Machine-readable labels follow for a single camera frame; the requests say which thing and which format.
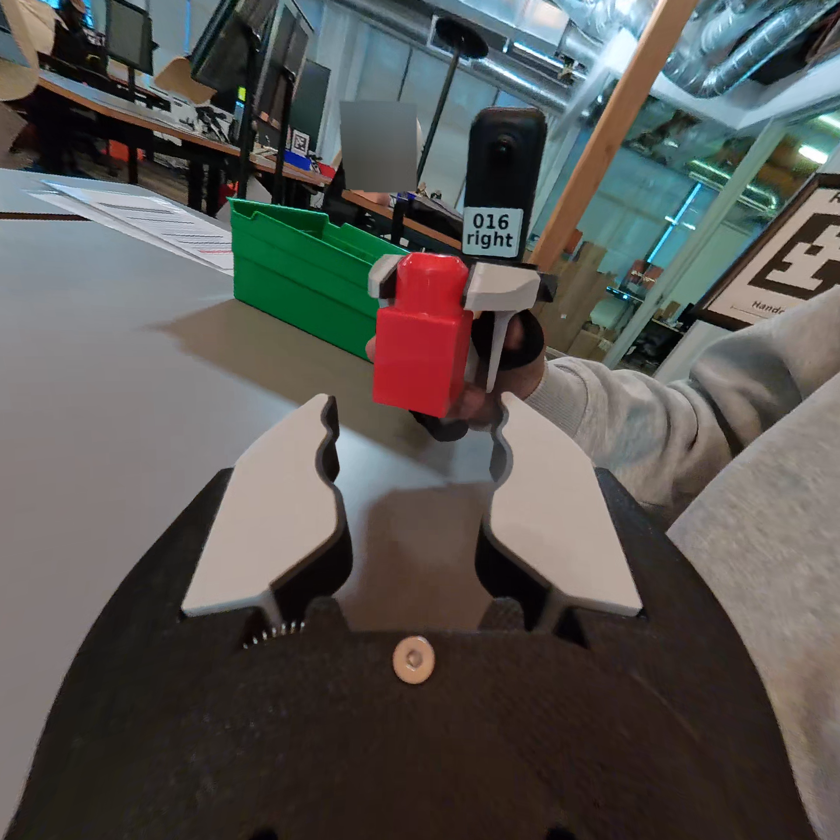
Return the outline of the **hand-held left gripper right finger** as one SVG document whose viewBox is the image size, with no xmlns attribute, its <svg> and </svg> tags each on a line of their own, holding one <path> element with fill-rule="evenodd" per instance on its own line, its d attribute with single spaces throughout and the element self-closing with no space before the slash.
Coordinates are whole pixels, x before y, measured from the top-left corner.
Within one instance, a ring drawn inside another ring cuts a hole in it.
<svg viewBox="0 0 840 840">
<path fill-rule="evenodd" d="M 525 627 L 556 627 L 574 607 L 637 617 L 642 598 L 590 458 L 513 394 L 500 407 L 479 582 L 519 604 Z"/>
</svg>

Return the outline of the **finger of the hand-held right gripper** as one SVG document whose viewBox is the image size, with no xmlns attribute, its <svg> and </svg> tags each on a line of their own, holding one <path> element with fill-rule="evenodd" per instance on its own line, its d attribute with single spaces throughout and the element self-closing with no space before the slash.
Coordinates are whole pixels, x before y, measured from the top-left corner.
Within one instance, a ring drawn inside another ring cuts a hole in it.
<svg viewBox="0 0 840 840">
<path fill-rule="evenodd" d="M 397 270 L 408 254 L 385 254 L 371 266 L 367 289 L 377 308 L 384 309 L 396 302 Z"/>
<path fill-rule="evenodd" d="M 468 371 L 482 366 L 487 393 L 496 385 L 510 320 L 531 309 L 542 293 L 543 277 L 534 268 L 479 262 L 469 269 L 463 303 L 475 317 Z"/>
</svg>

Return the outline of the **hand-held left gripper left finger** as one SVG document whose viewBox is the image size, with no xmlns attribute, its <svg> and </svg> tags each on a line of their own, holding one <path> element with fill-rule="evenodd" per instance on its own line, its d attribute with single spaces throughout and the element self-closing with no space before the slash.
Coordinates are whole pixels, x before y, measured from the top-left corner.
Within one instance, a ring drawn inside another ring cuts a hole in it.
<svg viewBox="0 0 840 840">
<path fill-rule="evenodd" d="M 270 627 L 302 627 L 310 603 L 348 580 L 339 435 L 335 398 L 317 394 L 237 459 L 182 601 L 186 616 L 256 608 Z"/>
</svg>

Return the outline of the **red toy block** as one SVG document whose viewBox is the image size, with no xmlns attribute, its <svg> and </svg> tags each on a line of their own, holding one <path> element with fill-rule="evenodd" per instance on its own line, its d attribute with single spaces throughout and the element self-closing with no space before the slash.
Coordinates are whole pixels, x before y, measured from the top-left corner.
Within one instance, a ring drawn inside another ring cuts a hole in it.
<svg viewBox="0 0 840 840">
<path fill-rule="evenodd" d="M 464 385 L 473 314 L 469 269 L 453 255 L 410 253 L 397 270 L 395 304 L 376 313 L 372 398 L 434 419 Z"/>
</svg>

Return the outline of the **person's right forearm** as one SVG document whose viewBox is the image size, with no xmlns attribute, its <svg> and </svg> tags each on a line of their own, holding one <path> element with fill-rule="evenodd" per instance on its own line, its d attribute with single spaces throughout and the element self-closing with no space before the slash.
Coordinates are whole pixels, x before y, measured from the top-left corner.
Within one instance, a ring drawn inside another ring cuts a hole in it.
<svg viewBox="0 0 840 840">
<path fill-rule="evenodd" d="M 838 287 L 730 332 L 665 384 L 569 356 L 525 403 L 673 522 L 742 453 L 838 476 Z"/>
</svg>

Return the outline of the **person's right hand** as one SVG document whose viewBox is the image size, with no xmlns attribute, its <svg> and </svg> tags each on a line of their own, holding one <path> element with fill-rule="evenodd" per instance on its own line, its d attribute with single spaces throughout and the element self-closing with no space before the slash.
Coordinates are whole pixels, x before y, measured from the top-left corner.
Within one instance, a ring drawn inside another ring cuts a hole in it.
<svg viewBox="0 0 840 840">
<path fill-rule="evenodd" d="M 474 380 L 467 381 L 453 401 L 446 416 L 448 421 L 461 420 L 473 428 L 485 427 L 498 420 L 501 395 L 509 392 L 525 401 L 540 385 L 545 367 L 543 352 L 529 364 L 499 371 L 492 392 L 486 391 L 486 366 L 479 362 Z"/>
</svg>

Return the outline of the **green storage bin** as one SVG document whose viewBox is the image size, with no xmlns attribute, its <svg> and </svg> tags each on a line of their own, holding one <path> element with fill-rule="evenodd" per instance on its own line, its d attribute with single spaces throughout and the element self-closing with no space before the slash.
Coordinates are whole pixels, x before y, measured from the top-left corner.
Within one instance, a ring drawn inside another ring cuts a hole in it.
<svg viewBox="0 0 840 840">
<path fill-rule="evenodd" d="M 368 276 L 402 248 L 325 213 L 230 197 L 234 297 L 359 358 L 379 308 Z"/>
</svg>

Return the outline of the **stack of cardboard boxes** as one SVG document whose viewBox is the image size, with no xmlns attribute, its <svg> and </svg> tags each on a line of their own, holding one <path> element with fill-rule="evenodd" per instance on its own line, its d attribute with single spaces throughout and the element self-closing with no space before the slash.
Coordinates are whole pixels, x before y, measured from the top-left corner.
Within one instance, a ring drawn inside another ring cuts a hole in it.
<svg viewBox="0 0 840 840">
<path fill-rule="evenodd" d="M 568 354 L 603 362 L 664 269 L 645 259 L 635 260 L 621 276 L 598 268 L 593 291 L 589 293 L 594 306 L 572 341 Z"/>
</svg>

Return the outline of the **black pole stand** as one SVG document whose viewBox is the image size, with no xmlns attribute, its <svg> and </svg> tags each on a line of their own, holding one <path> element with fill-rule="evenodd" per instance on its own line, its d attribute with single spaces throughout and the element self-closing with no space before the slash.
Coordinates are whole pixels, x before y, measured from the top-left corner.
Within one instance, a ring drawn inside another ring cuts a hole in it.
<svg viewBox="0 0 840 840">
<path fill-rule="evenodd" d="M 488 44 L 482 35 L 462 17 L 457 17 L 452 14 L 438 16 L 434 22 L 434 34 L 444 46 L 450 48 L 451 56 L 444 78 L 444 84 L 438 95 L 434 115 L 428 127 L 426 139 L 416 168 L 417 191 L 420 192 L 420 186 L 424 186 L 428 195 L 430 195 L 428 192 L 428 181 L 425 179 L 427 161 L 460 61 L 462 59 L 482 60 L 487 57 L 489 52 Z"/>
</svg>

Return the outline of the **person's grey sweatshirt torso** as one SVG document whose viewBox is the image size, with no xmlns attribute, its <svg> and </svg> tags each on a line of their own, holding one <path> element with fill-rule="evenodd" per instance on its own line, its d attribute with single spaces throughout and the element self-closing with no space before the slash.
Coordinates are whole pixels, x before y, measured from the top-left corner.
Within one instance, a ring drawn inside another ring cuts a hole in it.
<svg viewBox="0 0 840 840">
<path fill-rule="evenodd" d="M 815 832 L 838 838 L 838 376 L 746 447 L 669 535 L 760 673 Z"/>
</svg>

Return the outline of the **printed paper sheet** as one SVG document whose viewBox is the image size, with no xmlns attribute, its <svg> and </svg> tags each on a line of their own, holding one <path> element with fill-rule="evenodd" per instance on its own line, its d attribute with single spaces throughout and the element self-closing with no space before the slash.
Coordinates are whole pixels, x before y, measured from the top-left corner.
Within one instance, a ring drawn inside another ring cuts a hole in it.
<svg viewBox="0 0 840 840">
<path fill-rule="evenodd" d="M 231 233 L 162 197 L 56 182 L 44 182 L 30 195 L 227 276 L 234 274 Z"/>
</svg>

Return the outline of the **wooden curved panel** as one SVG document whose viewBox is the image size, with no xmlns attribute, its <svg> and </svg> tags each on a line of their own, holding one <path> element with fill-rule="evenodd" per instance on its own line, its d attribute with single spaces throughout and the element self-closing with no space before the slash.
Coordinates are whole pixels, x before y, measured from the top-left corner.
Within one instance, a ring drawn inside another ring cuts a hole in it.
<svg viewBox="0 0 840 840">
<path fill-rule="evenodd" d="M 153 78 L 154 86 L 194 106 L 204 106 L 216 95 L 216 89 L 193 79 L 192 65 L 185 56 L 178 56 L 166 63 Z"/>
</svg>

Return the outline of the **framed marker poster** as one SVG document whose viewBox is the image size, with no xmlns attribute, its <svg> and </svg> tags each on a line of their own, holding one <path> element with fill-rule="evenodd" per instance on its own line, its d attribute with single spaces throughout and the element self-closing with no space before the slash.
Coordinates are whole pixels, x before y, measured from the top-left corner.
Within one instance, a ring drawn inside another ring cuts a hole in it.
<svg viewBox="0 0 840 840">
<path fill-rule="evenodd" d="M 697 321 L 735 331 L 838 285 L 839 174 L 817 172 L 695 307 Z"/>
</svg>

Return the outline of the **small black monitor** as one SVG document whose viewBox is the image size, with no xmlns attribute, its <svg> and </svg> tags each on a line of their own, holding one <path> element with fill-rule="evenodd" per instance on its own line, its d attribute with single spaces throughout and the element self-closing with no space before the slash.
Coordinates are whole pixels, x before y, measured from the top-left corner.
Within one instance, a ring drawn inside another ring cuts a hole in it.
<svg viewBox="0 0 840 840">
<path fill-rule="evenodd" d="M 106 50 L 109 58 L 150 75 L 153 72 L 152 18 L 127 1 L 106 1 Z"/>
</svg>

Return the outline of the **wooden post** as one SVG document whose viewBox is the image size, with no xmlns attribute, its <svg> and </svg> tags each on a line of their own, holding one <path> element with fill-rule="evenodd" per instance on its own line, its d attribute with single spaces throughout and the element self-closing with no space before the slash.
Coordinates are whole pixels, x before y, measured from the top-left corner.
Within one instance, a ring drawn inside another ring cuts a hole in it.
<svg viewBox="0 0 840 840">
<path fill-rule="evenodd" d="M 657 4 L 532 253 L 540 271 L 560 259 L 691 15 L 687 1 Z"/>
</svg>

